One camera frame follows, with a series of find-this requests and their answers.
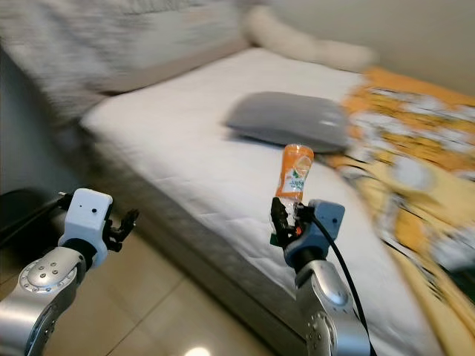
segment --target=floor tile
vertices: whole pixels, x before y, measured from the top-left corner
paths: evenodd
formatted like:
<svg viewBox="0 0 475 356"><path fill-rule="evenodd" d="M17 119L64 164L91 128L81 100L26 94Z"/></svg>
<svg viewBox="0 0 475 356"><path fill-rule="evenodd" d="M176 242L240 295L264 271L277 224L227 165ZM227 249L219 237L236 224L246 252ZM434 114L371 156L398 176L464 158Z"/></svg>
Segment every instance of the floor tile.
<svg viewBox="0 0 475 356"><path fill-rule="evenodd" d="M73 305L59 318L44 356L104 356L134 327L94 272L86 276Z"/></svg>
<svg viewBox="0 0 475 356"><path fill-rule="evenodd" d="M168 356L142 328L135 328L108 356Z"/></svg>
<svg viewBox="0 0 475 356"><path fill-rule="evenodd" d="M273 355L190 280L184 280L140 327L167 355L183 356L196 348L208 350L211 356Z"/></svg>
<svg viewBox="0 0 475 356"><path fill-rule="evenodd" d="M97 272L110 296L135 323L183 279L178 269L135 233L119 253L109 252Z"/></svg>

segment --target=yellow blanket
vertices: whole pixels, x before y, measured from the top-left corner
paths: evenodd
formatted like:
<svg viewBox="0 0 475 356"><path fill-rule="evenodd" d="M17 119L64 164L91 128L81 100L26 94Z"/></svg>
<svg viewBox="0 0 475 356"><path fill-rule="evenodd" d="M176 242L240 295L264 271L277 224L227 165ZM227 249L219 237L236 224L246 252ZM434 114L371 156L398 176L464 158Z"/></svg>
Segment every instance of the yellow blanket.
<svg viewBox="0 0 475 356"><path fill-rule="evenodd" d="M329 163L366 201L445 352L475 355L474 302L446 273L474 261L475 98L379 68L366 77L344 103L352 148Z"/></svg>

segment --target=mattress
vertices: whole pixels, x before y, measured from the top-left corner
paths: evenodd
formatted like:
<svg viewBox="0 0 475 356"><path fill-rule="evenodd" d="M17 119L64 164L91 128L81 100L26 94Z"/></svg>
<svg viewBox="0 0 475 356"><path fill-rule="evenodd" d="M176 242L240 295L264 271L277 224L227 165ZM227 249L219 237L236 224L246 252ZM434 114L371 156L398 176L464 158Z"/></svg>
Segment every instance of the mattress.
<svg viewBox="0 0 475 356"><path fill-rule="evenodd" d="M109 153L224 239L289 295L295 274L269 244L269 207L282 148L223 125L250 93L281 91L340 102L358 74L249 49L159 85L108 99L82 120ZM337 245L358 289L379 355L443 355L419 305L374 234L362 201L317 163L304 199L345 206ZM335 256L328 259L339 269Z"/></svg>

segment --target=white wall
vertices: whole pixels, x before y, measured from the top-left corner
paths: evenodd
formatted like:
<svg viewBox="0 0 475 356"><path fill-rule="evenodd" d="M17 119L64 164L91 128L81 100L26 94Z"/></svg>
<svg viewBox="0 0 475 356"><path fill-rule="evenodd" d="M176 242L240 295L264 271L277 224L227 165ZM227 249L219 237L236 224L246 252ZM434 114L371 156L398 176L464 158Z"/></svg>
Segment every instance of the white wall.
<svg viewBox="0 0 475 356"><path fill-rule="evenodd" d="M53 199L72 191L79 180L49 139L46 113L3 52L0 60L0 193L35 188Z"/></svg>
<svg viewBox="0 0 475 356"><path fill-rule="evenodd" d="M287 23L368 45L399 73L475 95L475 0L267 0Z"/></svg>

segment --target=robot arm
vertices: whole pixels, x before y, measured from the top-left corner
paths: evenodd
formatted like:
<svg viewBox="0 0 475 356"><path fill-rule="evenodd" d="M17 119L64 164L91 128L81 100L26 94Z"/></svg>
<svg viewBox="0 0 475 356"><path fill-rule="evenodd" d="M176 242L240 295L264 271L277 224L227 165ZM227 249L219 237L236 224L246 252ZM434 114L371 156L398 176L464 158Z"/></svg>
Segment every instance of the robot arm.
<svg viewBox="0 0 475 356"><path fill-rule="evenodd" d="M280 198L272 201L271 218L275 236L271 243L284 250L287 264L295 269L297 304L306 324L308 355L368 356L374 351L367 330L353 311L353 299L335 266L326 261L330 244L312 223L309 212L334 240L344 207L311 200L308 207L296 203L288 218ZM288 224L295 221L295 226Z"/></svg>
<svg viewBox="0 0 475 356"><path fill-rule="evenodd" d="M107 194L76 190L59 247L26 266L13 292L0 302L0 355L41 355L86 271L98 267L108 249L121 249L138 211L129 211L120 228L112 228L111 206Z"/></svg>

